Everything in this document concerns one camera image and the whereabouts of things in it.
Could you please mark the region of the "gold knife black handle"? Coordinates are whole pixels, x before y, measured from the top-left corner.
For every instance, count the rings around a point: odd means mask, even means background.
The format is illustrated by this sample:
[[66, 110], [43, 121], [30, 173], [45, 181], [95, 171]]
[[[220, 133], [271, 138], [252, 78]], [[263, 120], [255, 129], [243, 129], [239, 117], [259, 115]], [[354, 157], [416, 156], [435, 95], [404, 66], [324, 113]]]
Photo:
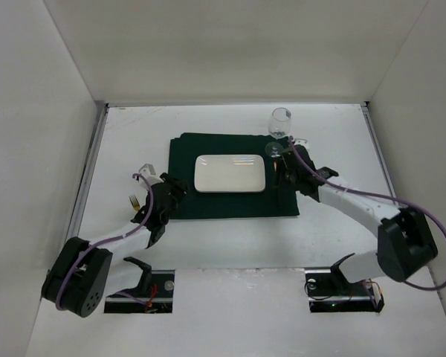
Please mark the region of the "gold knife black handle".
[[281, 171], [279, 161], [274, 161], [274, 171], [275, 171], [275, 191], [277, 192], [277, 207], [282, 210], [283, 203], [281, 199]]

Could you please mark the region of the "gold fork black handle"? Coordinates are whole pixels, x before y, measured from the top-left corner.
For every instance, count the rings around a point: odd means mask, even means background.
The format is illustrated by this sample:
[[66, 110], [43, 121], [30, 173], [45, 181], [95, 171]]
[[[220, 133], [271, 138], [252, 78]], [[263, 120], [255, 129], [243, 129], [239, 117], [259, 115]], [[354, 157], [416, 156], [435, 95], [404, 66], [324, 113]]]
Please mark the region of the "gold fork black handle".
[[138, 212], [140, 210], [140, 202], [138, 201], [138, 198], [136, 195], [131, 195], [129, 197], [129, 201], [132, 205], [132, 208], [134, 211]]

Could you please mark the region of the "clear wine glass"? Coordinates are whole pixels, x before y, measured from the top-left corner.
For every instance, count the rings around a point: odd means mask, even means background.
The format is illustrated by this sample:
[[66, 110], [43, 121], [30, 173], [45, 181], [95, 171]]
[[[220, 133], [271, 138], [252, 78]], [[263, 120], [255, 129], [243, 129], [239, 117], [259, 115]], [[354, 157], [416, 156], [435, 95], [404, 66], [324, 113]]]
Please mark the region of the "clear wine glass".
[[272, 141], [266, 144], [265, 151], [271, 158], [276, 158], [283, 151], [279, 140], [287, 137], [291, 130], [291, 112], [287, 108], [279, 107], [272, 111], [268, 121], [268, 134]]

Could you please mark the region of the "white rectangular plate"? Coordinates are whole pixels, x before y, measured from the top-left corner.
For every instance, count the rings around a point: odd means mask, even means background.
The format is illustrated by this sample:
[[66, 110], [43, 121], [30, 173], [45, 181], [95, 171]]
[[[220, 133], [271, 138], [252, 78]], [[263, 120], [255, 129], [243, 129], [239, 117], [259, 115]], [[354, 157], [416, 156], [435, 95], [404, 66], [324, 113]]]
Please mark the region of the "white rectangular plate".
[[194, 187], [199, 193], [261, 193], [266, 188], [260, 155], [200, 155], [195, 160]]

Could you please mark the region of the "dark green cloth placemat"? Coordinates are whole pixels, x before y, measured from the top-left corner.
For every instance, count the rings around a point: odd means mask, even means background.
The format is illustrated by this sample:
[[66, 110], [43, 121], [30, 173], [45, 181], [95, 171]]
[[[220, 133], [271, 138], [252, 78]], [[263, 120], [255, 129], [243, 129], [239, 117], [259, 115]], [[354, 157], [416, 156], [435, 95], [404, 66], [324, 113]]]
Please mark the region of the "dark green cloth placemat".
[[[188, 194], [171, 218], [232, 219], [257, 217], [291, 217], [300, 214], [297, 194], [286, 193], [283, 208], [277, 207], [275, 171], [265, 153], [269, 135], [224, 135], [185, 132], [169, 144], [167, 173], [188, 184]], [[194, 187], [195, 160], [200, 155], [256, 154], [265, 162], [266, 188], [261, 193], [199, 193]]]

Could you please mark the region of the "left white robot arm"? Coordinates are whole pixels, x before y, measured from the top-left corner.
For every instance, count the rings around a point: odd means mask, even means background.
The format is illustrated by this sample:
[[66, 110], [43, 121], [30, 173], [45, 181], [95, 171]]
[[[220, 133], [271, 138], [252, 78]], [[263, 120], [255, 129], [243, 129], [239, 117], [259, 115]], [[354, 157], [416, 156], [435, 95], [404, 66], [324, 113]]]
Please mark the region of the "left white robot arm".
[[59, 311], [88, 317], [100, 301], [129, 298], [148, 310], [158, 293], [150, 264], [134, 256], [151, 248], [165, 232], [171, 215], [188, 194], [187, 184], [167, 173], [133, 174], [146, 189], [146, 201], [130, 222], [101, 238], [72, 237], [64, 244], [42, 284], [41, 297]]

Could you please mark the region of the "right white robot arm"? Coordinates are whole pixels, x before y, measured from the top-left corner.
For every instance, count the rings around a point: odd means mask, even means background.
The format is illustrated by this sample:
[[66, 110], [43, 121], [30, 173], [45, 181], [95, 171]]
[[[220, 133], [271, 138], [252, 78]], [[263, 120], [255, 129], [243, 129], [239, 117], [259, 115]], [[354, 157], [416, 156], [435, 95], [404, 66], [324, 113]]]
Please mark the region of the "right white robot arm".
[[303, 145], [284, 149], [277, 159], [278, 185], [293, 188], [328, 205], [365, 227], [377, 239], [377, 248], [349, 254], [331, 267], [349, 283], [389, 277], [403, 283], [438, 256], [425, 215], [415, 208], [401, 208], [391, 198], [361, 195], [336, 171], [316, 169]]

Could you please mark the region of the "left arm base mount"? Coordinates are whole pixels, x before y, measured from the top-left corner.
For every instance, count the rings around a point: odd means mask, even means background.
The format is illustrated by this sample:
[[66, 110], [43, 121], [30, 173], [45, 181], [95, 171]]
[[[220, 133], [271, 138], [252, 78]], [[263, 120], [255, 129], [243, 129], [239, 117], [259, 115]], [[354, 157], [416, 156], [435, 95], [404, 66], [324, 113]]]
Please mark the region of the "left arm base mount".
[[135, 288], [105, 299], [105, 314], [170, 314], [173, 308], [175, 271], [152, 272], [148, 287]]

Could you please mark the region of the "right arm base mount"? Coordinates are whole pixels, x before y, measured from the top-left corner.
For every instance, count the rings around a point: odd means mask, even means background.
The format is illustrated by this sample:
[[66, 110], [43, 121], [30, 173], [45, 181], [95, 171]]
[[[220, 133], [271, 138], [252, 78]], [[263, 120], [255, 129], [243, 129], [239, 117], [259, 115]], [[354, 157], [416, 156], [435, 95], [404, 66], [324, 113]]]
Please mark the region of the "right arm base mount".
[[329, 268], [306, 269], [304, 291], [311, 313], [374, 312], [385, 306], [379, 284], [373, 280], [349, 283]]

